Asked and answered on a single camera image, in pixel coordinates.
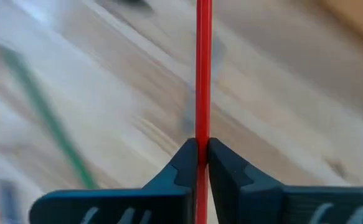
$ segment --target green cable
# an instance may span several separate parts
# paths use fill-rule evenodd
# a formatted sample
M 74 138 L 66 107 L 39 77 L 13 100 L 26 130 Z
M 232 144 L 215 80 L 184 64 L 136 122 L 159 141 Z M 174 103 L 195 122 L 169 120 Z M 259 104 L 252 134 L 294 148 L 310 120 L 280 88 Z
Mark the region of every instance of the green cable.
M 37 88 L 37 83 L 33 81 L 32 73 L 21 60 L 21 56 L 5 47 L 0 47 L 0 53 L 13 76 L 22 84 L 24 91 L 44 120 L 51 136 L 59 148 L 61 148 L 62 152 L 68 157 L 74 171 L 79 176 L 85 188 L 97 188 L 93 176 L 86 168 L 82 158 L 78 155 L 76 147 L 66 135 L 61 122 L 55 117 L 49 104 L 44 100 L 42 92 Z

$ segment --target red plastic rod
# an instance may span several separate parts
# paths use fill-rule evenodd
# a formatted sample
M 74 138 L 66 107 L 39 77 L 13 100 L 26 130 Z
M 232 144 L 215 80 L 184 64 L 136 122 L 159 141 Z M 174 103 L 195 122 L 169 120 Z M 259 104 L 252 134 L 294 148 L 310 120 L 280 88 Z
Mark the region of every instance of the red plastic rod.
M 196 223 L 207 223 L 207 143 L 210 134 L 210 73 L 212 60 L 212 0 L 197 1 L 196 126 L 199 148 Z

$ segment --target clamp jaw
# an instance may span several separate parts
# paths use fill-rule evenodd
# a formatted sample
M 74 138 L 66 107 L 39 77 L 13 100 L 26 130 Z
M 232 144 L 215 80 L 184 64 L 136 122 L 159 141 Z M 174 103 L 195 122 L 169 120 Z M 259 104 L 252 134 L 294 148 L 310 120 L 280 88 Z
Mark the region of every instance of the clamp jaw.
M 363 223 L 363 187 L 284 185 L 216 138 L 209 178 L 219 224 Z M 198 150 L 188 139 L 142 189 L 60 190 L 32 206 L 31 224 L 193 224 Z

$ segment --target wooden surface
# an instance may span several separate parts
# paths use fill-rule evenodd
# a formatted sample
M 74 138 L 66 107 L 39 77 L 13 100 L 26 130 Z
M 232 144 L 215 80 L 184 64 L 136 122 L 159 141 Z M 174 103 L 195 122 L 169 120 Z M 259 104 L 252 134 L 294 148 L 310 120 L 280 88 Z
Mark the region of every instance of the wooden surface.
M 0 0 L 0 44 L 25 56 L 102 188 L 144 185 L 194 134 L 195 4 L 147 2 Z M 214 3 L 212 136 L 286 184 L 363 185 L 360 40 L 306 2 Z M 81 187 L 0 59 L 3 177 L 24 216 L 44 192 Z
M 323 0 L 323 3 L 363 35 L 363 0 Z

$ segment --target red rod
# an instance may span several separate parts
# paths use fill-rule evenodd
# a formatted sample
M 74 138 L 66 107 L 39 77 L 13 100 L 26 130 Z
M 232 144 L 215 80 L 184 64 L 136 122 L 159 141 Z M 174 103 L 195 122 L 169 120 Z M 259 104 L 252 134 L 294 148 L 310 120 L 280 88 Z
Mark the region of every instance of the red rod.
M 210 134 L 210 70 L 212 60 L 212 0 L 197 1 L 196 126 L 199 148 L 196 223 L 207 223 L 207 143 Z

